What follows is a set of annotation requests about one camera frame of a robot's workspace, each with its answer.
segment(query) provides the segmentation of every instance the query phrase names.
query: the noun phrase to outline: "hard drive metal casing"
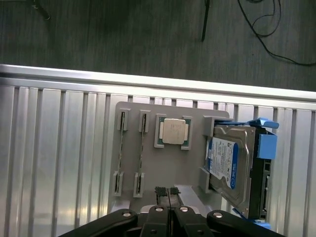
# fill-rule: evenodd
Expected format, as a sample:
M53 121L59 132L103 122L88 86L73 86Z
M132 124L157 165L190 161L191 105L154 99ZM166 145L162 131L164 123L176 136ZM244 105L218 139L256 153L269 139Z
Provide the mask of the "hard drive metal casing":
M264 128L251 126L218 125L214 128L214 137L238 144L236 186L228 187L225 178L210 175L210 185L219 192L245 218L265 219L266 178L270 175L265 171L269 160L256 158L259 134L265 134Z

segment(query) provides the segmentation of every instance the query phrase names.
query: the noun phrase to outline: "dark gray carpet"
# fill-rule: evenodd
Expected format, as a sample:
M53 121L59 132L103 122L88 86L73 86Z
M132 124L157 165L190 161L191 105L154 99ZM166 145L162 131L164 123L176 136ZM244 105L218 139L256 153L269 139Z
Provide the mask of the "dark gray carpet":
M241 2L251 20L272 12L272 0ZM24 3L0 2L0 63L316 91L316 67L269 56L236 0L212 0L204 43L203 0L41 3L49 22ZM268 48L316 61L316 1L281 3L280 27L264 39ZM266 33L273 23L262 19L257 29Z

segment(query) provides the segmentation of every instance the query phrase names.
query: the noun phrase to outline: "screw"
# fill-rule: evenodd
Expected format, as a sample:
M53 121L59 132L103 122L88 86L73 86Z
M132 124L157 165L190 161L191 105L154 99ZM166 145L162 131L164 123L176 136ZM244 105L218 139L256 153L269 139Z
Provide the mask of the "screw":
M187 211L188 211L188 208L185 207L185 206L181 206L181 207L180 207L180 211L187 212Z
M213 216L215 216L216 218L222 218L223 217L223 215L221 213L219 213L219 212L215 212L213 214Z
M129 212L126 212L126 213L123 214L123 216L124 216L124 217L130 217L131 214L130 214Z

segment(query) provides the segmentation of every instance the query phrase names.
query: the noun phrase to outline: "hard drive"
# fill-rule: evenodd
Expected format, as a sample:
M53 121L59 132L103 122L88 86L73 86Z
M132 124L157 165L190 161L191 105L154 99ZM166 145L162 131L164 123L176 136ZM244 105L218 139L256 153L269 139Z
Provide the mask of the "hard drive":
M267 133L261 127L218 125L209 141L213 154L208 157L218 157L209 159L210 185L247 219L266 219L267 215L271 160L258 158L259 136ZM231 159L224 157L224 150Z

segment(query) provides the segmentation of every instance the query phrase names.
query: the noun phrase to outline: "hard drive sticker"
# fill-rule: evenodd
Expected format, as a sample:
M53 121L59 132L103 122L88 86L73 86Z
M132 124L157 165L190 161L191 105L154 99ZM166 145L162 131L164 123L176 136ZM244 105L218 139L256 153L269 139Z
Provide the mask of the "hard drive sticker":
M237 173L238 144L213 137L211 149L209 172L218 179L225 178L228 187L235 188Z

